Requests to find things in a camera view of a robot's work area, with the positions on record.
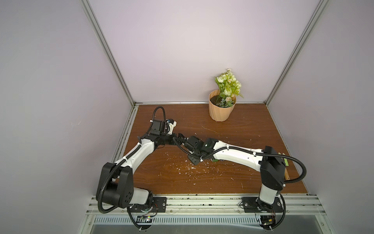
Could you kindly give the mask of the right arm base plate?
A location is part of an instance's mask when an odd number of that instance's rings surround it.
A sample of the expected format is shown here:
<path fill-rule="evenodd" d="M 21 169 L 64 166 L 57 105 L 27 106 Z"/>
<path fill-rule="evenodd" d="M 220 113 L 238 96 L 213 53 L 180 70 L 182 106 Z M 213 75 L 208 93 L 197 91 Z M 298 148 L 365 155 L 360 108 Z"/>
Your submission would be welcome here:
<path fill-rule="evenodd" d="M 267 204 L 261 201 L 260 198 L 243 197 L 239 207 L 244 209 L 246 213 L 282 213 L 284 211 L 279 197 L 275 197 L 272 204 Z"/>

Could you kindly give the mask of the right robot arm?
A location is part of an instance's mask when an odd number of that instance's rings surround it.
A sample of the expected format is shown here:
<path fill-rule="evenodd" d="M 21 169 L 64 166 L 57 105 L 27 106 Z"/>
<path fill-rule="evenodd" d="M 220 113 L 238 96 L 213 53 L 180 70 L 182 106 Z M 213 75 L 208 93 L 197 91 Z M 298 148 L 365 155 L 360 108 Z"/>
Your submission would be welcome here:
<path fill-rule="evenodd" d="M 208 138 L 202 141 L 191 136 L 181 143 L 189 152 L 194 164 L 206 159 L 226 160 L 247 166 L 261 175 L 262 186 L 257 199 L 258 208 L 269 208 L 285 186 L 285 162 L 281 157 L 271 156 L 272 147 L 249 149 Z"/>

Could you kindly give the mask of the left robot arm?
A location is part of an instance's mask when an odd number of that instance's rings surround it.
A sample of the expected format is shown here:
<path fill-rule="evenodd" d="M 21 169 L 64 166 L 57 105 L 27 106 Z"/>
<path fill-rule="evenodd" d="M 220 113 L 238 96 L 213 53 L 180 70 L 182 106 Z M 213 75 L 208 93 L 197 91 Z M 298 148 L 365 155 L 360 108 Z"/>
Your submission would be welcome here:
<path fill-rule="evenodd" d="M 100 174 L 96 192 L 98 210 L 107 214 L 116 208 L 132 205 L 139 209 L 153 208 L 153 194 L 146 189 L 135 188 L 133 175 L 147 156 L 161 145 L 180 146 L 187 138 L 182 134 L 145 134 L 123 158 L 106 163 Z"/>

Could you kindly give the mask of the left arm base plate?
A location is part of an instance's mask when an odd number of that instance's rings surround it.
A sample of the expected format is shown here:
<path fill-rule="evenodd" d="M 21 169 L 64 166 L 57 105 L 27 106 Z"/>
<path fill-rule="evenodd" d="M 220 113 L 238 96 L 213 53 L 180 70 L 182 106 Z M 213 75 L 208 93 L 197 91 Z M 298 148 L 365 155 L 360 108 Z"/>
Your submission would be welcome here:
<path fill-rule="evenodd" d="M 132 213 L 165 213 L 166 205 L 166 197 L 153 197 L 152 201 L 148 200 L 145 204 L 132 204 L 129 208 Z"/>

